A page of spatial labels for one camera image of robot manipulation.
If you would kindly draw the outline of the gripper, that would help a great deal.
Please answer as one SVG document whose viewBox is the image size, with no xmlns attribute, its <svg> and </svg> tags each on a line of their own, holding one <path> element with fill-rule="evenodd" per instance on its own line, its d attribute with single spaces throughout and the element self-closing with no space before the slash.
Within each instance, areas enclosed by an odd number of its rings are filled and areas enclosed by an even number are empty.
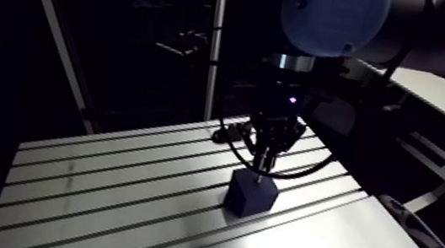
<svg viewBox="0 0 445 248">
<path fill-rule="evenodd" d="M 266 170 L 271 171 L 280 153 L 288 151 L 306 132 L 298 116 L 303 108 L 308 76 L 289 69 L 264 65 L 258 76 L 255 102 L 248 123 L 246 147 L 253 155 L 254 167 L 264 167 L 267 141 L 257 126 L 277 125 L 270 140 Z"/>
</svg>

